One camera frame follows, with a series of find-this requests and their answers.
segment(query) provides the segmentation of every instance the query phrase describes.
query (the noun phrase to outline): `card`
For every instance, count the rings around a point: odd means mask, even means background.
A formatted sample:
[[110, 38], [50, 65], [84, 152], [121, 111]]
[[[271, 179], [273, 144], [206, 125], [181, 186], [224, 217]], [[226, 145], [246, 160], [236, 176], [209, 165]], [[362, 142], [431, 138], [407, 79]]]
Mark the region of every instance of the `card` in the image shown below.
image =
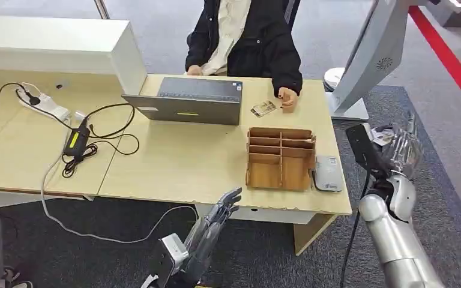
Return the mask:
[[263, 117], [267, 113], [270, 113], [271, 111], [274, 111], [277, 107], [273, 102], [271, 101], [265, 101], [259, 105], [253, 106], [253, 108], [250, 110], [252, 113], [257, 116], [257, 117]]
[[372, 129], [372, 134], [373, 134], [373, 141], [381, 146], [384, 146], [386, 144], [389, 144], [391, 140], [393, 140], [393, 137], [395, 136], [395, 132], [392, 129], [384, 129], [380, 132], [376, 131], [375, 128]]

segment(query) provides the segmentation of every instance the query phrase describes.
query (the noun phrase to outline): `desk leg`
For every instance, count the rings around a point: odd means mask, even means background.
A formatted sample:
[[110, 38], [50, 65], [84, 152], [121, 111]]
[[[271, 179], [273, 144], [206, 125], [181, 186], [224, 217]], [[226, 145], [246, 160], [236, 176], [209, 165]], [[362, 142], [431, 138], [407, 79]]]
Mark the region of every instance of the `desk leg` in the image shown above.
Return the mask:
[[307, 224], [294, 224], [296, 256], [303, 251], [337, 218], [333, 214], [315, 214]]

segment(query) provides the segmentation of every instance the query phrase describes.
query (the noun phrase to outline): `laptop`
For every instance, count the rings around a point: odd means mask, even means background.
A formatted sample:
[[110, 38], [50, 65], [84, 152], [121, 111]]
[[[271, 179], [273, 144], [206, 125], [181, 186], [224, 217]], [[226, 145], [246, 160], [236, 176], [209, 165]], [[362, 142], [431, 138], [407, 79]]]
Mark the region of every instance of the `laptop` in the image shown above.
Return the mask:
[[165, 77], [157, 96], [122, 95], [150, 120], [239, 125], [243, 83]]

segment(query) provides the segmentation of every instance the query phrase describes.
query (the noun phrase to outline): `power strip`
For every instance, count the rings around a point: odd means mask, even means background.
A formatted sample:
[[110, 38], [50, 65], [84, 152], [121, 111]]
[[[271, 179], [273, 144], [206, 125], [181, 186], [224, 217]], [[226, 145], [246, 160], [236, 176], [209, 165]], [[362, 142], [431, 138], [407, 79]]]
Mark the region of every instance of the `power strip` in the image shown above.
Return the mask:
[[[27, 102], [27, 103], [29, 102], [29, 97], [25, 94], [25, 91], [23, 89], [20, 89], [20, 88], [17, 89], [17, 93], [18, 93], [19, 97], [22, 98], [25, 102]], [[49, 113], [55, 115], [56, 118], [58, 118], [61, 121], [64, 121], [66, 118], [68, 118], [68, 116], [70, 116], [70, 111], [68, 109], [62, 107], [62, 106], [57, 105], [50, 96], [48, 96], [48, 95], [41, 92], [40, 96], [38, 98], [40, 99], [40, 103], [35, 105], [34, 107], [36, 107], [36, 108], [38, 108], [38, 109], [40, 109], [42, 111], [46, 111], [46, 112], [49, 112]], [[48, 115], [46, 113], [43, 113], [43, 112], [41, 112], [39, 110], [34, 109], [33, 107], [27, 105], [23, 101], [19, 100], [19, 102], [23, 106], [25, 106], [25, 107], [33, 110], [33, 111], [36, 111], [36, 112], [38, 112], [38, 113], [40, 113], [42, 115], [45, 115], [45, 116], [47, 116], [49, 118], [52, 118], [50, 115]]]

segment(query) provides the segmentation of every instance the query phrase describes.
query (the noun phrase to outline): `power adapter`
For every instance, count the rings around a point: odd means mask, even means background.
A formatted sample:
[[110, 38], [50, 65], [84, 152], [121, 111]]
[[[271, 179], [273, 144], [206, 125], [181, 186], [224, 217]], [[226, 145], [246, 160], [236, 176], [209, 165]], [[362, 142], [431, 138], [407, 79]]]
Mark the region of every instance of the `power adapter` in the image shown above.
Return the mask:
[[87, 121], [84, 120], [80, 123], [79, 128], [71, 131], [70, 137], [68, 141], [66, 141], [63, 154], [73, 157], [76, 161], [82, 161], [88, 139], [89, 129], [87, 128]]

